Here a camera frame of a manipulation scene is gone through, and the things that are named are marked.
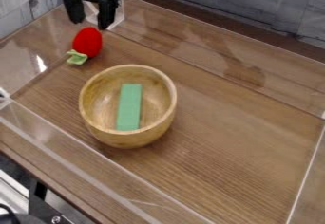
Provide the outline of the red plush strawberry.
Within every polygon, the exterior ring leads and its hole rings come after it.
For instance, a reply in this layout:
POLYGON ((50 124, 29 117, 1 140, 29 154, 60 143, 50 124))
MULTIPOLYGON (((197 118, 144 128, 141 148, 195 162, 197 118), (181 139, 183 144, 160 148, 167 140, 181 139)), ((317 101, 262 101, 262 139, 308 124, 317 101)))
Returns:
POLYGON ((81 65, 100 53, 101 47, 103 38, 98 30, 93 27, 82 28, 72 40, 70 49, 66 51, 69 56, 66 62, 72 65, 81 65))

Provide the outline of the green rectangular block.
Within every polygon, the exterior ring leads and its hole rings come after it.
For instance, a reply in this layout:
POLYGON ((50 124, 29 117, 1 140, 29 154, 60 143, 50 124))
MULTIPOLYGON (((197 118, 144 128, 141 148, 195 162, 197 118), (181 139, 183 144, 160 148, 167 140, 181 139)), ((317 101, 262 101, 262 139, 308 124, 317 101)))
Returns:
POLYGON ((132 131, 139 129, 141 85, 124 84, 120 87, 115 129, 132 131))

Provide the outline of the wooden bowl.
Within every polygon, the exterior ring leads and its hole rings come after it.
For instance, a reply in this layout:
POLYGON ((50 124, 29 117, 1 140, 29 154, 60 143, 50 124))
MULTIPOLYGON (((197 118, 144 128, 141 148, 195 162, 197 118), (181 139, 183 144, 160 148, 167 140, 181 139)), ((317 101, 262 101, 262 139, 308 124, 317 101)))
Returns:
POLYGON ((90 135, 108 146, 139 148, 167 131, 177 94, 167 75, 147 65, 116 65, 86 81, 78 110, 90 135))

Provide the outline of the black metal table leg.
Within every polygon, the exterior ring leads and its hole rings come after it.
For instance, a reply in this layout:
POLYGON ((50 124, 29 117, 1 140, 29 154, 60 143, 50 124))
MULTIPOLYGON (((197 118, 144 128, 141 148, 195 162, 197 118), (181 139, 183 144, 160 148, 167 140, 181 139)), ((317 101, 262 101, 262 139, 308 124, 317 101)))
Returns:
POLYGON ((81 213, 34 178, 29 187, 28 214, 44 224, 86 224, 81 213))

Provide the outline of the clear acrylic corner bracket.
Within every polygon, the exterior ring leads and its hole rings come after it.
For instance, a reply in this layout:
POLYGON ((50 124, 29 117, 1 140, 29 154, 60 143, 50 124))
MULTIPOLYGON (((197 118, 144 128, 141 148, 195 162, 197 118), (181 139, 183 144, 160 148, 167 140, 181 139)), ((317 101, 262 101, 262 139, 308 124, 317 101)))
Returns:
MULTIPOLYGON (((94 26, 98 26, 98 8, 89 1, 84 2, 85 19, 94 26)), ((112 30, 124 20, 124 3, 117 0, 116 9, 112 16, 112 21, 105 27, 105 30, 112 30)))

